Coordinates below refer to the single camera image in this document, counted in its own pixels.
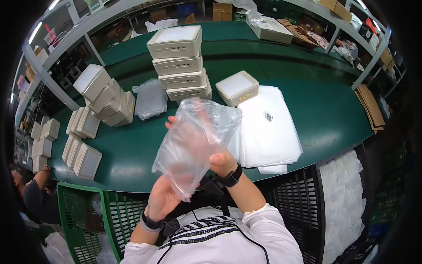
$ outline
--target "hand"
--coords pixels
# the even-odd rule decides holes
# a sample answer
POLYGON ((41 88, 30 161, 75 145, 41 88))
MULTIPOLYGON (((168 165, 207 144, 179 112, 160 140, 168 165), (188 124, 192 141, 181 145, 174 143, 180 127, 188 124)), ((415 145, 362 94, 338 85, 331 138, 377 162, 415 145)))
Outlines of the hand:
MULTIPOLYGON (((165 122, 165 127, 170 129, 172 123, 174 123, 175 120, 175 116, 169 116, 169 122, 165 122)), ((224 149, 221 153, 211 155, 209 158, 209 163, 211 164, 210 170, 217 173, 217 175, 220 177, 225 177, 231 171, 235 171, 237 169, 236 160, 227 149, 224 149)))
POLYGON ((180 199, 173 191, 171 181, 161 175, 152 187, 144 214, 158 222, 166 218, 179 203, 180 199))

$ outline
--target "fluorescent light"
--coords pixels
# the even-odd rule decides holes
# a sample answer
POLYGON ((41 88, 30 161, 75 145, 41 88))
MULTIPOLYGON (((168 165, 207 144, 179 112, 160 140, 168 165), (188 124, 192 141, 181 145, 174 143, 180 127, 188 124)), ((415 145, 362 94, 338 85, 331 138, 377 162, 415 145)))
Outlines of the fluorescent light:
POLYGON ((375 27, 378 29, 379 32, 381 32, 381 28, 379 28, 378 24, 376 23, 376 21, 373 21, 373 24, 375 25, 375 27))
POLYGON ((359 2, 359 4, 364 8, 364 9, 367 9, 366 8, 366 6, 365 6, 365 4, 362 2, 362 0, 357 0, 358 2, 359 2))
POLYGON ((54 0, 54 2, 50 5, 49 10, 52 10, 60 0, 54 0))
POLYGON ((34 37, 35 37, 35 34, 37 34, 37 32, 38 32, 38 29, 40 29, 40 27, 41 27, 41 25, 43 24, 43 22, 41 21, 39 24, 38 24, 38 26, 34 29, 34 31, 32 31, 32 34, 31 34, 31 36, 29 37, 29 41, 28 41, 28 43, 29 44, 31 44, 31 42, 32 42, 32 40, 34 39, 34 37))

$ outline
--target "white shirt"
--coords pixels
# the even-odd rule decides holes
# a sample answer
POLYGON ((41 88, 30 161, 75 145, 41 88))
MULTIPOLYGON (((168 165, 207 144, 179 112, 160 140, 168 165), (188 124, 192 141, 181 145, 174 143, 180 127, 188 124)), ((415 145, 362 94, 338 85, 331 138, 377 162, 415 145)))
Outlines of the white shirt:
MULTIPOLYGON (((229 207, 230 217, 222 211, 203 207, 177 218, 180 228, 172 236, 172 247, 161 264, 231 264, 266 263, 264 250, 247 240, 235 226, 216 221, 227 221, 238 225, 243 233, 261 244, 271 264, 303 263, 298 243, 284 225, 280 212, 265 204, 257 211, 242 214, 238 208, 229 207)), ((156 264, 170 245, 167 239, 163 246, 129 242, 120 264, 156 264)))

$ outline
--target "gold logo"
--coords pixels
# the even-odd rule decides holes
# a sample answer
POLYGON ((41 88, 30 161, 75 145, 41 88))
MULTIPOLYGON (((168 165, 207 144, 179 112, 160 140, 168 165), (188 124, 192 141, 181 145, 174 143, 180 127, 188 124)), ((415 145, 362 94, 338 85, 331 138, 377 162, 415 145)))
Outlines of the gold logo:
POLYGON ((247 95, 245 95, 244 97, 240 97, 239 98, 239 102, 241 102, 241 101, 243 101, 243 100, 245 100, 245 99, 247 99, 247 98, 249 98, 249 97, 251 97, 252 96, 252 94, 251 93, 248 93, 247 95))

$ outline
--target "black watch strap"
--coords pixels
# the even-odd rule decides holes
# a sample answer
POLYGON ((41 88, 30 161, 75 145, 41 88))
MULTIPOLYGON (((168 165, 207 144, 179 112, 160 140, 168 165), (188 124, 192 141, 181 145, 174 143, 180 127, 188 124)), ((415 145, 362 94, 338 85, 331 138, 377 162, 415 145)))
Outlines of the black watch strap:
POLYGON ((232 187, 236 183, 238 183, 240 176, 242 175, 242 166, 238 163, 238 167, 235 171, 231 171, 226 177, 221 178, 220 176, 216 175, 216 178, 219 182, 224 184, 226 187, 232 187))
POLYGON ((151 220, 148 216, 145 216, 144 212, 142 212, 142 221, 148 228, 151 228, 153 230, 161 228, 163 222, 163 220, 158 222, 151 220))

